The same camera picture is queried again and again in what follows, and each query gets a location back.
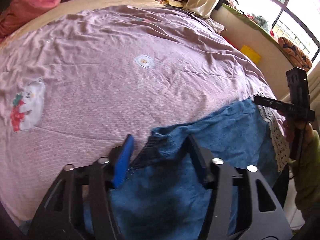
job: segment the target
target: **blue garment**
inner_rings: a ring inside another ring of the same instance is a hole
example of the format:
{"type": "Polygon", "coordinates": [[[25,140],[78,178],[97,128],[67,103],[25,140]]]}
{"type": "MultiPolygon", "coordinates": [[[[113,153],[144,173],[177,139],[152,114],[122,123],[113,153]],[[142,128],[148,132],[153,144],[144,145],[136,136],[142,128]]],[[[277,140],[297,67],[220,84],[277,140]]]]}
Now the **blue garment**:
{"type": "MultiPolygon", "coordinates": [[[[193,134],[201,147],[239,168],[255,165],[273,186],[278,177],[268,124],[251,99],[236,101],[195,122],[152,130],[124,183],[111,192],[113,213],[126,240],[197,239],[211,190],[198,182],[189,154],[180,147],[193,134]]],[[[229,232],[234,232],[234,190],[229,232]]],[[[90,211],[84,212],[92,232],[90,211]]]]}

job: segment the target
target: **person's arm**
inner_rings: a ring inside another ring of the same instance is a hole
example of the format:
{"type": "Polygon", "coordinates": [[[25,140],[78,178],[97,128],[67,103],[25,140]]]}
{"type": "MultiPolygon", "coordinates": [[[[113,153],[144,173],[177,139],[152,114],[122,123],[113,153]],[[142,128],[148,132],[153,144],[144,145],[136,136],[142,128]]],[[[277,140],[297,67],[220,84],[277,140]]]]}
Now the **person's arm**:
{"type": "Polygon", "coordinates": [[[310,142],[304,147],[300,162],[291,163],[297,190],[295,202],[305,220],[313,203],[320,200],[320,139],[315,130],[309,135],[310,142]]]}

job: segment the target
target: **hand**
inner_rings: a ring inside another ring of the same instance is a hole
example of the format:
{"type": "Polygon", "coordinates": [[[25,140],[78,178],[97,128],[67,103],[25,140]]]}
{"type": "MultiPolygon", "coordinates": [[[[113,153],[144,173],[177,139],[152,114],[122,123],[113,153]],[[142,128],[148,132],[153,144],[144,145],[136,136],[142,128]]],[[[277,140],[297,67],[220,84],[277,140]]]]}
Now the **hand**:
{"type": "Polygon", "coordinates": [[[309,123],[309,122],[307,123],[307,125],[306,125],[306,122],[304,122],[304,121],[297,121],[297,122],[294,122],[293,124],[291,124],[291,123],[289,124],[288,120],[284,120],[283,127],[284,127],[285,139],[289,143],[293,142],[295,128],[303,130],[304,127],[306,127],[305,132],[304,132],[304,139],[303,139],[303,143],[302,143],[302,148],[306,148],[313,140],[313,128],[312,128],[311,123],[309,123]]]}

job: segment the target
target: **black cable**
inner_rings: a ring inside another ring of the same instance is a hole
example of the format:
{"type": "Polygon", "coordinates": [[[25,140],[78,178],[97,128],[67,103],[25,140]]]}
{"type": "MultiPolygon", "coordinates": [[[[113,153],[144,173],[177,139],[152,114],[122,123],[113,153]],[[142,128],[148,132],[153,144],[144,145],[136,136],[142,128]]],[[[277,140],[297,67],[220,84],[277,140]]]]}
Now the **black cable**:
{"type": "MultiPolygon", "coordinates": [[[[308,122],[306,122],[306,124],[304,125],[304,128],[303,128],[302,144],[303,144],[303,140],[304,140],[304,134],[306,133],[307,124],[308,124],[308,122]]],[[[302,156],[302,145],[301,145],[300,156],[299,156],[299,160],[298,160],[298,168],[300,168],[301,156],[302,156]]]]}

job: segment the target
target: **bed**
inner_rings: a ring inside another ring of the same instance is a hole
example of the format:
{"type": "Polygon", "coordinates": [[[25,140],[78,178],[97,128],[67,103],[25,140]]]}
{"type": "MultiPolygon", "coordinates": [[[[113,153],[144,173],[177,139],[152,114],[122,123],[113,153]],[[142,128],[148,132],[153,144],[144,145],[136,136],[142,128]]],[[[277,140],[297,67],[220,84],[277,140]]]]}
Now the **bed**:
{"type": "MultiPolygon", "coordinates": [[[[60,4],[7,38],[0,62],[0,200],[16,225],[32,219],[66,163],[89,165],[128,133],[134,159],[152,128],[257,92],[274,98],[260,70],[210,26],[154,0],[60,4]]],[[[278,135],[281,121],[273,113],[278,135]]]]}

